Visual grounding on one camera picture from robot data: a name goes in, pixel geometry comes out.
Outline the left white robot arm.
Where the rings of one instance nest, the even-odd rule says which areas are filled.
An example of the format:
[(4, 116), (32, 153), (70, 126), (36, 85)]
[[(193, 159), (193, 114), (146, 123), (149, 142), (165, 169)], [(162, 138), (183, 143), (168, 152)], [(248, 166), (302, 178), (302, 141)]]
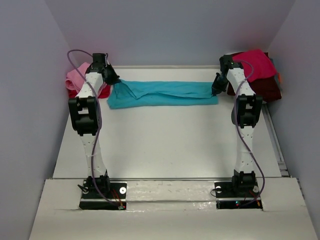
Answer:
[(93, 53), (90, 56), (92, 63), (85, 73), (75, 68), (84, 83), (79, 93), (68, 100), (68, 107), (71, 125), (80, 136), (87, 160), (88, 177), (81, 189), (84, 193), (96, 192), (101, 198), (107, 199), (111, 183), (99, 144), (102, 129), (99, 91), (103, 86), (121, 81), (108, 61), (108, 53)]

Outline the turquoise t shirt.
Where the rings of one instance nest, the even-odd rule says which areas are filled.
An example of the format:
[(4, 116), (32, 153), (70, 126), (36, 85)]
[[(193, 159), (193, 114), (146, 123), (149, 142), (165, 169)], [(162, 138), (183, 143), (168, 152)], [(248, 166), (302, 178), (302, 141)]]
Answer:
[(110, 109), (150, 106), (217, 105), (212, 84), (193, 81), (127, 81), (115, 84), (107, 99)]

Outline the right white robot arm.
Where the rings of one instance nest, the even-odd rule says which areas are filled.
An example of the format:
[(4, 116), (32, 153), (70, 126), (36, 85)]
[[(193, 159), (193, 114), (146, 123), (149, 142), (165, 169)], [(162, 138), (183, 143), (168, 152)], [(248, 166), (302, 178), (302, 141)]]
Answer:
[(218, 198), (244, 198), (254, 189), (258, 189), (254, 166), (257, 160), (253, 154), (253, 136), (260, 119), (263, 98), (251, 88), (245, 76), (243, 60), (233, 60), (232, 55), (223, 55), (219, 59), (220, 73), (211, 86), (211, 94), (216, 96), (231, 86), (234, 90), (234, 103), (231, 122), (236, 130), (236, 162), (231, 181), (215, 185)]

